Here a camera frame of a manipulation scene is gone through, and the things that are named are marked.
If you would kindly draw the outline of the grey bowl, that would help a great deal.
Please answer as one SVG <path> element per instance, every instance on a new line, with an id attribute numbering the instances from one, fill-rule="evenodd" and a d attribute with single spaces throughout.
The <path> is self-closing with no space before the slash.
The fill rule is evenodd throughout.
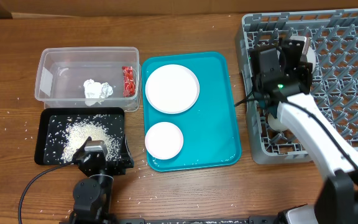
<path id="1" fill-rule="evenodd" d="M 301 53 L 301 62 L 308 62 L 312 64 L 312 72 L 316 70 L 316 54 L 311 47 L 311 39 L 309 37 L 293 35 L 290 40 L 299 40 L 304 42 L 304 47 Z"/>

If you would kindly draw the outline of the rice pile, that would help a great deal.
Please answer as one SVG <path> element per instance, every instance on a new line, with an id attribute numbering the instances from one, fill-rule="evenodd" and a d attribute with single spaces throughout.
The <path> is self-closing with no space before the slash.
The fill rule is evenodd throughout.
<path id="1" fill-rule="evenodd" d="M 90 122 L 79 122 L 70 124 L 63 135 L 63 153 L 61 160 L 68 162 L 73 159 L 74 153 L 85 143 L 88 138 L 93 141 L 104 141 L 107 148 L 107 161 L 115 161 L 119 158 L 122 137 L 114 134 L 112 128 L 105 124 Z"/>

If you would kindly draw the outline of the white paper cup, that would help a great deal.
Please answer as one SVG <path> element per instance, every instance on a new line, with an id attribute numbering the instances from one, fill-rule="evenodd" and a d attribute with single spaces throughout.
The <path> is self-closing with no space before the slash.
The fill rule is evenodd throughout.
<path id="1" fill-rule="evenodd" d="M 277 132 L 286 131 L 288 129 L 278 118 L 274 118 L 271 113 L 268 114 L 268 125 L 272 130 Z"/>

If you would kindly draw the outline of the white tissue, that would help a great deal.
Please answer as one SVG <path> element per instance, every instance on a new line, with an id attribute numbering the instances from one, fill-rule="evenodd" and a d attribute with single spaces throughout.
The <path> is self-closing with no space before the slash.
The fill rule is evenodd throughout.
<path id="1" fill-rule="evenodd" d="M 86 80 L 83 84 L 86 106 L 101 104 L 106 98 L 113 94 L 113 88 L 109 83 L 96 82 L 93 79 Z"/>

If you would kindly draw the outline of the small pink plate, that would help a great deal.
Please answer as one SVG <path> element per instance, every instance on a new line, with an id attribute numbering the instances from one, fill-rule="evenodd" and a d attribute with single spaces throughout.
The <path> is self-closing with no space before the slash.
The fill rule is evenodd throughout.
<path id="1" fill-rule="evenodd" d="M 168 160 L 174 158 L 184 144 L 183 134 L 178 126 L 169 122 L 154 124 L 145 135 L 145 148 L 154 158 Z"/>

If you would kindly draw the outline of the red snack wrapper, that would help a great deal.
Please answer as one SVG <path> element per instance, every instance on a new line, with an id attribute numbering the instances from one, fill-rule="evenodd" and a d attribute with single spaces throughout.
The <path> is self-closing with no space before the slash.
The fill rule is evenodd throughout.
<path id="1" fill-rule="evenodd" d="M 132 67 L 123 66 L 122 71 L 124 74 L 124 89 L 123 96 L 131 97 L 135 94 L 135 79 L 134 79 L 134 70 Z"/>

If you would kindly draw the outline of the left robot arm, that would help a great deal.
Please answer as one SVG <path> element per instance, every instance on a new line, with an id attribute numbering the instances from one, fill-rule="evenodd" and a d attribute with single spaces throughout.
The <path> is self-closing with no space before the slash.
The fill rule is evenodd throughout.
<path id="1" fill-rule="evenodd" d="M 87 138 L 74 153 L 73 162 L 87 178 L 80 180 L 73 189 L 74 206 L 70 223 L 119 223 L 109 212 L 114 177 L 124 175 L 134 167 L 134 160 L 127 146 L 127 139 L 119 142 L 118 158 L 108 161 L 106 143 Z"/>

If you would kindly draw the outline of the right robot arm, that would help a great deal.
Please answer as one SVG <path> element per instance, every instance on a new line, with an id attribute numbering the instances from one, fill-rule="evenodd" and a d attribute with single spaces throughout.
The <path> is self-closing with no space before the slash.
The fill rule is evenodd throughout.
<path id="1" fill-rule="evenodd" d="M 309 46 L 302 37 L 249 50 L 253 99 L 296 136 L 324 181 L 314 205 L 279 212 L 275 223 L 358 223 L 358 152 L 310 94 Z"/>

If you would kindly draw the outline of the black tray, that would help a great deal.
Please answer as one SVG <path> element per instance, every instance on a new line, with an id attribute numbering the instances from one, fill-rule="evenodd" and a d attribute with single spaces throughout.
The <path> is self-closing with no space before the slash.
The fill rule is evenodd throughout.
<path id="1" fill-rule="evenodd" d="M 59 165 L 63 153 L 63 135 L 70 124 L 82 121 L 105 124 L 114 134 L 124 137 L 124 110 L 121 108 L 48 108 L 42 111 L 35 147 L 38 165 Z"/>

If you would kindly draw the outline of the grey dish rack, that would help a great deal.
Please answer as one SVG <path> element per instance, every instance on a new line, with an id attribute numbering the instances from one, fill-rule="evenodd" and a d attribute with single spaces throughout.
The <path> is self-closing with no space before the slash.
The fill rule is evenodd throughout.
<path id="1" fill-rule="evenodd" d="M 252 90 L 248 51 L 302 35 L 315 52 L 311 94 L 339 134 L 358 151 L 358 9 L 246 14 L 236 34 L 239 71 Z"/>

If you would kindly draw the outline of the clear plastic bin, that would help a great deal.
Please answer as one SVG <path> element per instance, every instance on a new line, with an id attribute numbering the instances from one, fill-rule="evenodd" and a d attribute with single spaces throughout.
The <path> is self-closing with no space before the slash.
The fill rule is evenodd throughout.
<path id="1" fill-rule="evenodd" d="M 135 94 L 123 96 L 123 66 L 132 67 Z M 35 80 L 35 99 L 46 108 L 119 107 L 137 111 L 140 104 L 141 71 L 135 47 L 63 47 L 45 49 Z M 86 80 L 109 83 L 113 94 L 101 104 L 86 106 L 83 84 Z"/>

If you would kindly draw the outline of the teal serving tray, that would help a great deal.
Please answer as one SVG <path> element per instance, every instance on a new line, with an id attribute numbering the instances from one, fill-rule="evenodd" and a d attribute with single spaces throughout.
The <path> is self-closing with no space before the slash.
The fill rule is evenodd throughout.
<path id="1" fill-rule="evenodd" d="M 226 59 L 218 52 L 150 57 L 142 65 L 142 82 L 169 64 L 189 68 L 199 81 L 200 94 L 196 103 L 180 114 L 159 112 L 143 100 L 145 129 L 169 122 L 178 126 L 184 137 L 181 151 L 172 159 L 160 160 L 148 154 L 149 166 L 170 172 L 235 164 L 242 148 Z"/>

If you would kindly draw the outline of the large white plate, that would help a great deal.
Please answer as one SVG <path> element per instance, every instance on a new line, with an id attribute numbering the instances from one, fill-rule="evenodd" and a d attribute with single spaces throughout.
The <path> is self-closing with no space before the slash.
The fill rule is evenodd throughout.
<path id="1" fill-rule="evenodd" d="M 145 84 L 149 104 L 166 114 L 179 114 L 190 109 L 200 94 L 196 75 L 182 65 L 168 64 L 154 70 Z"/>

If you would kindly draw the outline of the black front rail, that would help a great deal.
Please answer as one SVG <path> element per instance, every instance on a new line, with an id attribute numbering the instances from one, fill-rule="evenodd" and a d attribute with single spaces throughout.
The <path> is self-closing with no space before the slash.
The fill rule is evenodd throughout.
<path id="1" fill-rule="evenodd" d="M 221 219 L 170 219 L 170 220 L 145 220 L 138 219 L 118 219 L 114 215 L 111 218 L 103 221 L 90 222 L 79 221 L 76 217 L 70 216 L 67 221 L 60 223 L 102 223 L 102 224 L 284 224 L 289 223 L 285 221 L 284 216 L 249 216 L 247 218 L 221 218 Z"/>

